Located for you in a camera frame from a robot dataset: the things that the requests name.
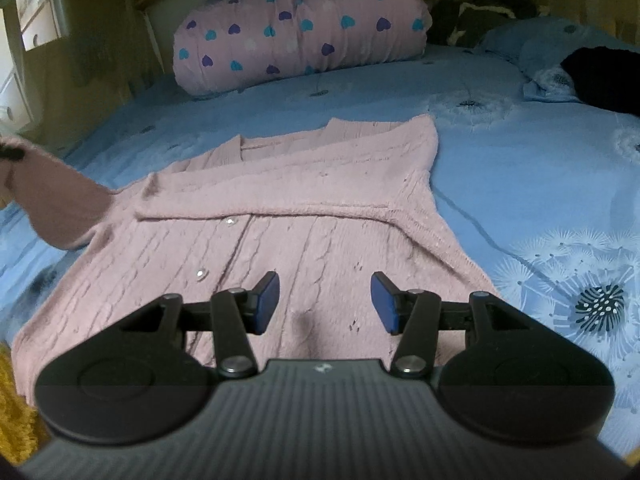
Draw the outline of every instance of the dandelion print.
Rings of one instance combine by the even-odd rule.
[[[561,66],[539,70],[534,74],[533,81],[547,96],[575,96],[574,81]]]
[[[488,126],[504,119],[511,111],[511,100],[482,91],[435,94],[424,103],[436,122]]]
[[[619,155],[640,166],[640,129],[617,129],[613,133],[613,145]]]
[[[505,301],[612,369],[640,349],[640,234],[555,230],[512,252],[493,273]]]
[[[324,80],[324,77],[319,76],[305,88],[292,92],[285,98],[285,102],[291,104],[299,101],[311,101],[324,96],[327,98],[344,98],[351,91],[353,91],[353,82],[336,81],[331,78]]]

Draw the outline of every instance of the cable knit pattern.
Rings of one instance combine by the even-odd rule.
[[[94,185],[83,208],[56,209],[66,215],[56,229],[47,208],[58,197],[68,203],[76,180],[92,183],[56,161],[60,181],[34,200],[45,175],[30,177],[30,167],[46,155],[23,145],[25,159],[0,170],[14,176],[4,180],[10,190],[30,193],[22,205],[34,225],[47,227],[41,236],[62,246],[91,240],[15,337],[16,385],[30,404],[46,363],[166,292],[202,301],[222,288],[251,288],[276,270],[279,306],[266,334],[250,336],[261,365],[275,357],[388,364],[398,338],[385,333],[370,303],[376,270],[401,288],[428,288],[451,301],[474,290],[497,294],[436,211],[429,116],[401,124],[334,119],[312,132],[238,136],[124,189]],[[200,281],[199,269],[206,272]],[[463,347],[463,334],[442,333],[439,362]],[[210,335],[190,334],[188,349],[214,363]]]

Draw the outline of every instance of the blue duvet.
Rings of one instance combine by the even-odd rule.
[[[433,114],[439,212],[509,302],[609,366],[617,394],[600,437],[625,454],[640,445],[640,120],[525,101],[527,82],[511,62],[449,47],[210,100],[167,79],[66,161],[120,187],[237,134]],[[44,244],[14,206],[0,212],[0,235],[0,326],[11,342],[79,251]]]

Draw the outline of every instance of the purple heart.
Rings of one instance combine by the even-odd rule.
[[[376,23],[376,30],[378,32],[382,32],[383,30],[389,30],[391,28],[391,23],[386,18],[380,18]]]
[[[328,56],[329,54],[333,54],[333,53],[335,52],[335,48],[334,48],[334,46],[333,46],[333,45],[330,45],[330,44],[328,44],[328,43],[325,43],[325,44],[322,46],[322,50],[321,50],[320,52],[322,52],[322,55],[323,55],[323,56]]]

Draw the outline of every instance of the drawer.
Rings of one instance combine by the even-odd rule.
[[[4,88],[0,90],[0,128],[16,133],[31,123],[20,85],[12,72]]]
[[[31,50],[39,45],[56,40],[58,37],[51,0],[46,0],[22,33],[24,49]]]

